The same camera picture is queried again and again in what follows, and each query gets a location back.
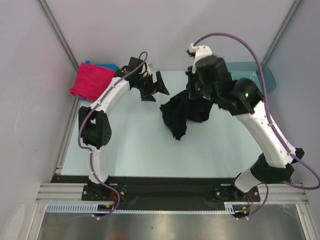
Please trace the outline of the black t shirt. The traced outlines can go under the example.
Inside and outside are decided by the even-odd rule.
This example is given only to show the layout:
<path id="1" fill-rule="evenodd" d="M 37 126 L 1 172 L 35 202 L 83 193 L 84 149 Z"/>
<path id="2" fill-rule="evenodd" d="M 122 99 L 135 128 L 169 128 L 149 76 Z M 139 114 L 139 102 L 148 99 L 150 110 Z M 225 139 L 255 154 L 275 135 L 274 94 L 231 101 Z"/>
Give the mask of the black t shirt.
<path id="1" fill-rule="evenodd" d="M 159 109 L 162 119 L 173 138 L 180 140 L 187 131 L 187 121 L 202 123 L 209 119 L 213 103 L 205 98 L 190 98 L 183 90 L 162 104 Z"/>

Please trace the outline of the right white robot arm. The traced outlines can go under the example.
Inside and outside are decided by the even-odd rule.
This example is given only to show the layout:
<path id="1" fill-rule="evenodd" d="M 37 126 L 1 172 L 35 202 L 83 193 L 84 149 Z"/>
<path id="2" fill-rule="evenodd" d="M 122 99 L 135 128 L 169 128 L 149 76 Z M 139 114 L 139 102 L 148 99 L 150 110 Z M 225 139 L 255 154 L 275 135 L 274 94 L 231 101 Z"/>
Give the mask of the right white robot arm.
<path id="1" fill-rule="evenodd" d="M 235 178 L 231 196 L 242 201 L 260 183 L 289 183 L 293 164 L 304 156 L 304 151 L 284 137 L 267 111 L 266 94 L 251 79 L 232 79 L 223 58 L 212 53 L 192 56 L 193 65 L 185 72 L 191 97 L 205 98 L 236 117 L 262 151 L 255 163 Z"/>

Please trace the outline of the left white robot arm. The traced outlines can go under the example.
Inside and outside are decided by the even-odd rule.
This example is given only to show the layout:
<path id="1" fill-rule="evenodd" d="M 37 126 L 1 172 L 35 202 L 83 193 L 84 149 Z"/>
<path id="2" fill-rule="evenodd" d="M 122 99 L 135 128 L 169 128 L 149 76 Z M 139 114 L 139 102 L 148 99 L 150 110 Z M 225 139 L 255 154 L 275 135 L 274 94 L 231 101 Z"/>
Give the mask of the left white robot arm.
<path id="1" fill-rule="evenodd" d="M 109 86 L 89 106 L 78 110 L 78 145 L 89 153 L 89 182 L 96 184 L 93 194 L 100 200 L 110 196 L 111 188 L 105 184 L 110 174 L 101 167 L 101 152 L 112 137 L 109 115 L 116 104 L 131 89 L 140 92 L 140 99 L 145 102 L 155 102 L 156 93 L 169 95 L 161 72 L 155 72 L 156 81 L 146 63 L 146 59 L 131 57 L 129 63 L 119 68 L 113 75 Z"/>

